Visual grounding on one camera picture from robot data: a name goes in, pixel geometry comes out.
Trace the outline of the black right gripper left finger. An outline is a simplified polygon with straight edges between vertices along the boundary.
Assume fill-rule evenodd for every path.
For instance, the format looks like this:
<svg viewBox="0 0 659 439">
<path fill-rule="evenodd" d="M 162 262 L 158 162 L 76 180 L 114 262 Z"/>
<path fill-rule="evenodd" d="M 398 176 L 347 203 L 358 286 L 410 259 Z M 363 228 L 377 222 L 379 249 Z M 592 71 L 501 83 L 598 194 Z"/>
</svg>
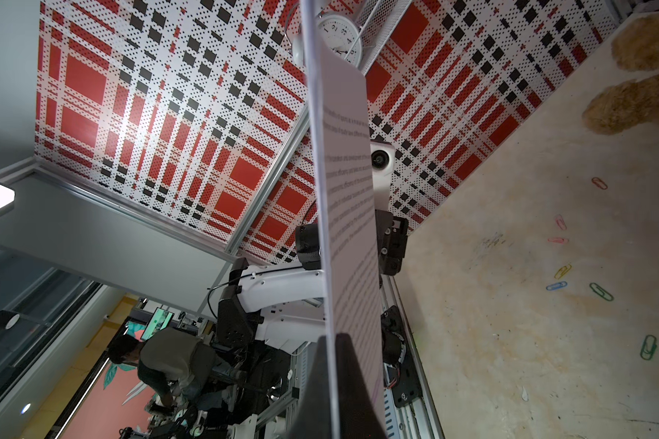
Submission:
<svg viewBox="0 0 659 439">
<path fill-rule="evenodd" d="M 335 339 L 329 336 L 318 341 L 305 393 L 288 438 L 330 439 L 338 433 Z"/>
</svg>

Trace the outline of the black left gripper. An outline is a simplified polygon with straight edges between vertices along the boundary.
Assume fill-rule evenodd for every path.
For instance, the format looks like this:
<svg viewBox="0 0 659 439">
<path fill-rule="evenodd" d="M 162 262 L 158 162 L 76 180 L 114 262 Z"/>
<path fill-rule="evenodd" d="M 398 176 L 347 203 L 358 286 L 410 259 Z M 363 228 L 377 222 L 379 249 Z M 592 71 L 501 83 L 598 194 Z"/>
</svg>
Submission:
<svg viewBox="0 0 659 439">
<path fill-rule="evenodd" d="M 375 211 L 378 263 L 381 274 L 395 276 L 406 255 L 409 221 L 386 210 Z"/>
</svg>

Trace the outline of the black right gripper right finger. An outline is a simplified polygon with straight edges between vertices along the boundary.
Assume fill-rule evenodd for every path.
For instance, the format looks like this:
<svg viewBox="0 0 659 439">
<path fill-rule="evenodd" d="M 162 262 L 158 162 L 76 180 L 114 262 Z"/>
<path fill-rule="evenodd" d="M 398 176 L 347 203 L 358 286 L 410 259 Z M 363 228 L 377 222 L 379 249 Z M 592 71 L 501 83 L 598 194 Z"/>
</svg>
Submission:
<svg viewBox="0 0 659 439">
<path fill-rule="evenodd" d="M 335 338 L 340 438 L 386 438 L 379 422 L 349 334 Z"/>
</svg>

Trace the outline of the blue highlighted paper document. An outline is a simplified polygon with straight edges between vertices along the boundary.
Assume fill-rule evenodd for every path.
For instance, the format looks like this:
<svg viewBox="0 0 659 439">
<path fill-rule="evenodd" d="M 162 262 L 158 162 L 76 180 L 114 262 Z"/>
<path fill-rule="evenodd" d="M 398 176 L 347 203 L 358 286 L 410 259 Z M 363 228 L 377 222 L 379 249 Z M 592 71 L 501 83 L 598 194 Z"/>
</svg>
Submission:
<svg viewBox="0 0 659 439">
<path fill-rule="evenodd" d="M 381 291 L 364 75 L 335 55 L 300 4 L 327 337 L 349 334 L 384 426 Z"/>
</svg>

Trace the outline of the red paperclip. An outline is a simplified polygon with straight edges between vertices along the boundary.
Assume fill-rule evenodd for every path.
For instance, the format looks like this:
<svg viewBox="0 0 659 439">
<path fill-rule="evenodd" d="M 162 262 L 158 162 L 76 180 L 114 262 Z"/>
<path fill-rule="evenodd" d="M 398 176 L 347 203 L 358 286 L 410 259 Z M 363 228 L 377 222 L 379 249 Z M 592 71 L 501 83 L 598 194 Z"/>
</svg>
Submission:
<svg viewBox="0 0 659 439">
<path fill-rule="evenodd" d="M 609 186 L 599 177 L 593 177 L 591 183 L 600 190 L 607 190 L 609 188 Z"/>
</svg>

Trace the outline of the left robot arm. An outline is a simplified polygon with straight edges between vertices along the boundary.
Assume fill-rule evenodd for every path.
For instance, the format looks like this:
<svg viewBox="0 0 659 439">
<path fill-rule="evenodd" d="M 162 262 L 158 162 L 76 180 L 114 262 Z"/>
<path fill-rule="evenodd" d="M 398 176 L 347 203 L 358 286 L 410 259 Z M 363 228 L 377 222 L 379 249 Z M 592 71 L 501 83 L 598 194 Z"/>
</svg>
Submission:
<svg viewBox="0 0 659 439">
<path fill-rule="evenodd" d="M 212 287 L 208 308 L 216 316 L 216 340 L 229 349 L 263 341 L 287 353 L 325 334 L 318 225 L 296 228 L 297 263 L 276 267 L 234 261 L 229 280 Z"/>
</svg>

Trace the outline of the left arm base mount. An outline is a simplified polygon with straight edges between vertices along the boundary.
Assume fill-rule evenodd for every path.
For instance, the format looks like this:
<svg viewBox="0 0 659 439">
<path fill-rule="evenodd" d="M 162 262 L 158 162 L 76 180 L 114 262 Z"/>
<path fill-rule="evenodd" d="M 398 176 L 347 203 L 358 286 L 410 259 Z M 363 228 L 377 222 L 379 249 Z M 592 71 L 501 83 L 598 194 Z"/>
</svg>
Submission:
<svg viewBox="0 0 659 439">
<path fill-rule="evenodd" d="M 381 316 L 384 386 L 391 391 L 398 408 L 423 396 L 414 356 L 407 343 L 399 309 L 389 307 Z"/>
</svg>

